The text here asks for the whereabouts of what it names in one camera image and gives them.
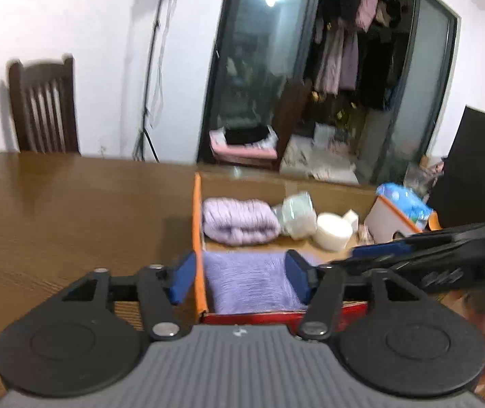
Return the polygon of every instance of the blue plastic package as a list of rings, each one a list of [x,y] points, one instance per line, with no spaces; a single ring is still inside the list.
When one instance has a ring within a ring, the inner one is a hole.
[[[399,211],[403,212],[421,230],[428,223],[431,212],[434,211],[422,202],[412,190],[402,185],[387,183],[379,185],[377,194],[388,198]]]

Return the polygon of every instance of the gray ribbed surface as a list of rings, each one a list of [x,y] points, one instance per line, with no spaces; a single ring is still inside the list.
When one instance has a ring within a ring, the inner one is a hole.
[[[283,326],[206,326],[155,343],[126,378],[98,393],[38,399],[10,391],[0,408],[485,407],[473,393],[444,401],[384,395],[353,379],[329,348]]]

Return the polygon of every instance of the white roll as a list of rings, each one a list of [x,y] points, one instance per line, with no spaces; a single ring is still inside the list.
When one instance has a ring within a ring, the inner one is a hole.
[[[352,226],[347,221],[333,213],[320,213],[317,225],[314,240],[324,250],[341,251],[346,248],[352,236]]]

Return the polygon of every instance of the metal screw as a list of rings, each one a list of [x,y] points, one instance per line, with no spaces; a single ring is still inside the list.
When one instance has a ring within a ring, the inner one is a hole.
[[[178,333],[180,331],[180,327],[173,322],[160,322],[152,327],[152,331],[156,336],[170,337]]]
[[[306,322],[301,326],[301,331],[308,336],[322,336],[328,331],[323,322]]]

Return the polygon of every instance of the wooden table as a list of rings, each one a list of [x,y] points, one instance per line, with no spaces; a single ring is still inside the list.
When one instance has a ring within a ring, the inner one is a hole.
[[[130,275],[191,250],[195,169],[0,154],[0,331],[96,267]],[[184,322],[193,308],[190,293],[178,311]],[[137,323],[131,304],[121,313]]]

